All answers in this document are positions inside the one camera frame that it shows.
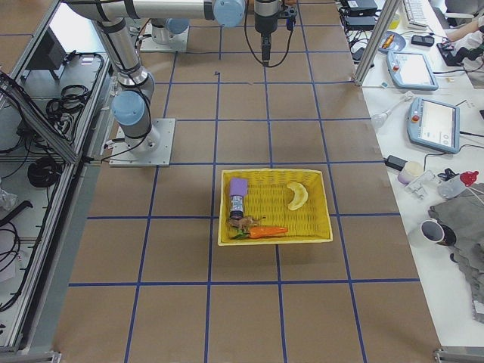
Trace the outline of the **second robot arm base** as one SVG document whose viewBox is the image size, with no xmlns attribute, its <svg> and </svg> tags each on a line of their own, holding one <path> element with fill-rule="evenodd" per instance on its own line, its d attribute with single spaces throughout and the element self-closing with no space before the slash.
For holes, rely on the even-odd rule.
<svg viewBox="0 0 484 363">
<path fill-rule="evenodd" d="M 172 38 L 188 29 L 190 20 L 186 18 L 153 18 L 150 20 L 151 38 L 158 45 L 168 45 Z"/>
</svg>

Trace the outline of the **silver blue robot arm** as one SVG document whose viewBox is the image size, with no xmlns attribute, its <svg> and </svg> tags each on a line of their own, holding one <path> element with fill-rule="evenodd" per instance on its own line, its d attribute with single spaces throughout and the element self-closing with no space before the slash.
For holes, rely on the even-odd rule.
<svg viewBox="0 0 484 363">
<path fill-rule="evenodd" d="M 247 11 L 252 8 L 255 30 L 261 37 L 262 56 L 258 62 L 270 67 L 271 36 L 279 20 L 284 19 L 287 29 L 292 30 L 296 16 L 293 1 L 68 1 L 67 5 L 93 21 L 113 62 L 122 90 L 114 97 L 111 110 L 124 133 L 127 151 L 135 156 L 156 150 L 161 134 L 150 114 L 154 78 L 141 63 L 126 19 L 205 19 L 234 27 L 247 21 Z"/>
</svg>

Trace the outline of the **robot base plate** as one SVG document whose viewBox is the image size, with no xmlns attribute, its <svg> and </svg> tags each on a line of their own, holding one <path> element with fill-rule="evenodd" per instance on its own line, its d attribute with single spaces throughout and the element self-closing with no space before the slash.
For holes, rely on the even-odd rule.
<svg viewBox="0 0 484 363">
<path fill-rule="evenodd" d="M 137 143 L 130 138 L 128 142 L 115 143 L 115 156 L 109 159 L 109 164 L 112 167 L 169 166 L 175 124 L 174 118 L 152 119 L 152 129 L 140 146 L 131 150 Z"/>
</svg>

